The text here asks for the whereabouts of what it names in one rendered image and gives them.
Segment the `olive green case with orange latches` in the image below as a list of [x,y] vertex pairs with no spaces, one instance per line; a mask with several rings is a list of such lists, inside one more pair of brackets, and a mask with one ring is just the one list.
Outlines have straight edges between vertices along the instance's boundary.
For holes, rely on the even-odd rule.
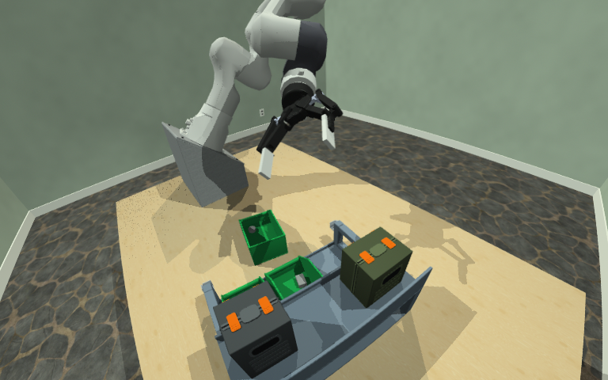
[[402,281],[412,252],[379,227],[342,249],[340,280],[368,308]]

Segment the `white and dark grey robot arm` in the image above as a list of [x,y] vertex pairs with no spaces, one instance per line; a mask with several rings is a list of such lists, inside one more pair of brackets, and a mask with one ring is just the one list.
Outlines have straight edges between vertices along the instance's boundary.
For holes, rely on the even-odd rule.
[[224,153],[228,126],[240,102],[234,79],[256,90],[265,89],[272,77],[268,58],[287,59],[281,96],[294,82],[307,84],[315,94],[316,71],[326,58],[327,34],[320,23],[296,19],[317,14],[325,1],[264,0],[245,28],[249,52],[226,37],[218,38],[209,54],[215,72],[213,88],[198,115],[186,120],[186,131],[181,128],[180,135]]

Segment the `black tool case with orange latches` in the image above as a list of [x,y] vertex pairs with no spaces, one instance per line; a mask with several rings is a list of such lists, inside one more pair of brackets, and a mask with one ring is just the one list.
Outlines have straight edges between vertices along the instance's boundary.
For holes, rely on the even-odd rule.
[[251,379],[298,350],[291,319],[267,280],[213,309],[229,355]]

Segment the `green bin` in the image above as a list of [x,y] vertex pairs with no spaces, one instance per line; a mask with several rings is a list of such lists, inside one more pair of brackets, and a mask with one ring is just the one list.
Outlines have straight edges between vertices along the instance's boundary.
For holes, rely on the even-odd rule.
[[[267,210],[241,220],[238,219],[238,221],[254,265],[288,253],[286,234],[283,232],[272,210]],[[255,233],[251,234],[248,231],[250,226],[256,227]]]
[[279,297],[279,300],[282,300],[301,289],[299,289],[295,276],[302,273],[306,279],[307,285],[323,276],[310,259],[303,256],[298,256],[278,268],[264,273],[264,276],[270,283],[276,296]]
[[263,283],[263,282],[264,282],[264,280],[259,276],[259,278],[255,279],[255,280],[253,280],[253,281],[251,281],[251,282],[249,282],[249,283],[247,283],[247,284],[245,284],[245,285],[243,285],[243,286],[241,286],[241,287],[239,287],[239,288],[237,288],[237,289],[235,289],[233,291],[230,291],[230,292],[228,292],[228,293],[226,293],[224,295],[221,295],[222,302],[225,302],[226,300],[228,300],[230,298],[233,298],[234,296],[237,296],[240,293],[243,293],[243,292],[251,289],[252,287],[254,287],[254,286],[256,286],[256,285],[258,285],[260,283]]

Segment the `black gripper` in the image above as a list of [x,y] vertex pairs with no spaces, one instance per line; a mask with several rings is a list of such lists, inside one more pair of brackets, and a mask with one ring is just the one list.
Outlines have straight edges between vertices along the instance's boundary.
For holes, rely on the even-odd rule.
[[[285,134],[307,116],[322,121],[322,140],[330,150],[335,149],[334,121],[337,116],[342,116],[343,112],[320,89],[317,89],[315,93],[307,84],[301,82],[291,83],[284,89],[282,96],[283,112],[278,118],[272,117],[268,129],[256,149],[261,153],[258,173],[267,180],[271,179],[273,157],[275,156],[273,152],[276,147]],[[323,104],[326,108],[315,107],[315,102]],[[285,120],[289,123],[289,126],[284,123]]]

